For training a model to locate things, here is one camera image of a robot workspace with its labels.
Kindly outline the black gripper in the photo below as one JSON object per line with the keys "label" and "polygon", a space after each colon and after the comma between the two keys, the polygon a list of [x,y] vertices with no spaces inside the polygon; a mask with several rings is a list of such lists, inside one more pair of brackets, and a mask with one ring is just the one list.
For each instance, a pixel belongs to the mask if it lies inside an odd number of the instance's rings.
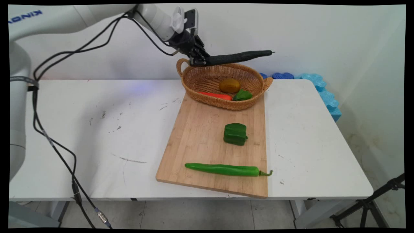
{"label": "black gripper", "polygon": [[188,30],[184,30],[180,34],[175,32],[168,40],[168,45],[189,57],[190,65],[193,67],[209,65],[206,59],[210,55],[205,51],[203,42],[198,35],[193,35]]}

